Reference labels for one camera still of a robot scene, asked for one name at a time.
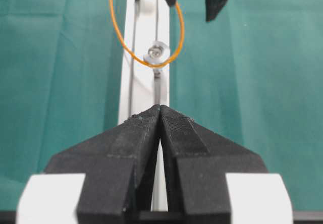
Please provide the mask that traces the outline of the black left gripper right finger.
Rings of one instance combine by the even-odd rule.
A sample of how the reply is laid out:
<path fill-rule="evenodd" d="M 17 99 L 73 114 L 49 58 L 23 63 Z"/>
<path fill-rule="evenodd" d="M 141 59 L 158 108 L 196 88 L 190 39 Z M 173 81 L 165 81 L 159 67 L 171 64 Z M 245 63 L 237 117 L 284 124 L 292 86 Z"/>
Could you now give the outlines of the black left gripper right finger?
<path fill-rule="evenodd" d="M 160 107 L 168 210 L 180 212 L 185 223 L 230 223 L 226 173 L 267 173 L 255 152 Z"/>

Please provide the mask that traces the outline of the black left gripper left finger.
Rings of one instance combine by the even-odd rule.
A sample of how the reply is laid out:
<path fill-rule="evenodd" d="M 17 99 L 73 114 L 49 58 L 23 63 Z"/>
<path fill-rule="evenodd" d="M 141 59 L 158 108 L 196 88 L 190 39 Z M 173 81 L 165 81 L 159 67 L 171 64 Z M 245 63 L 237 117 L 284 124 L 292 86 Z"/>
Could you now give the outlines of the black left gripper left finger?
<path fill-rule="evenodd" d="M 47 174 L 84 173 L 78 223 L 126 223 L 151 209 L 160 106 L 55 154 Z"/>

